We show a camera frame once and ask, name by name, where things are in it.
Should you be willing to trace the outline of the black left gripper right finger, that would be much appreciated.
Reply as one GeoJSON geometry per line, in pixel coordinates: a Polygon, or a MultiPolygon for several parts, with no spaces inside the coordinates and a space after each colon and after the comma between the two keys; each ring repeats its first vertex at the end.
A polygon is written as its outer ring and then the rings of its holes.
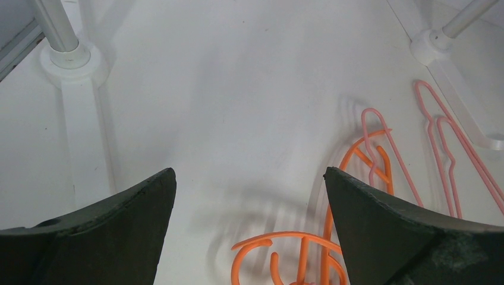
{"type": "Polygon", "coordinates": [[[502,284],[503,227],[449,217],[328,167],[351,284],[502,284]]]}

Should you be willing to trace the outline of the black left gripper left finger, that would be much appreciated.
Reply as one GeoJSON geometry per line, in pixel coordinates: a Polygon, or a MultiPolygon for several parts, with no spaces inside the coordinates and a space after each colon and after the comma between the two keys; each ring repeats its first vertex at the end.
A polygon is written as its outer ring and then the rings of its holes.
{"type": "Polygon", "coordinates": [[[175,202],[176,174],[37,226],[1,231],[2,284],[153,284],[175,202]]]}

